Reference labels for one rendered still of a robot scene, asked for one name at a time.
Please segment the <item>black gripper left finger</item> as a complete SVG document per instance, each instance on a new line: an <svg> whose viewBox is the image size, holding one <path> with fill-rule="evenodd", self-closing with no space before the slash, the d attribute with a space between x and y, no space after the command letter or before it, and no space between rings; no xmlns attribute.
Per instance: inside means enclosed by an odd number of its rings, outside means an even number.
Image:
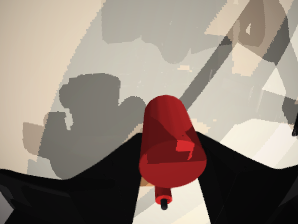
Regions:
<svg viewBox="0 0 298 224"><path fill-rule="evenodd" d="M133 224L141 185L142 133L67 180L0 169L0 193L13 209L52 224Z"/></svg>

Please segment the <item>brown block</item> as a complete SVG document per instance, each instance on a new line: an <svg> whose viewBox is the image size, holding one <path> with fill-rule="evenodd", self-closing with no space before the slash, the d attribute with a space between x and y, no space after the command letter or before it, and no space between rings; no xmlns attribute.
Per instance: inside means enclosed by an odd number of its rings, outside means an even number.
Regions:
<svg viewBox="0 0 298 224"><path fill-rule="evenodd" d="M154 185L150 183L146 183L146 180L144 179L144 177L142 177L140 186L154 186Z"/></svg>

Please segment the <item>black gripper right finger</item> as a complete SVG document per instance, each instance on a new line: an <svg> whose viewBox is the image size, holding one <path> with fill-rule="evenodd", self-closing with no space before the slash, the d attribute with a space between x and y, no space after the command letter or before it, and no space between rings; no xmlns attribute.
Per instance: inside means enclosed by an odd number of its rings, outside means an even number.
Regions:
<svg viewBox="0 0 298 224"><path fill-rule="evenodd" d="M196 131L206 168L197 177L210 224L271 224L298 194L298 164L273 168Z"/></svg>

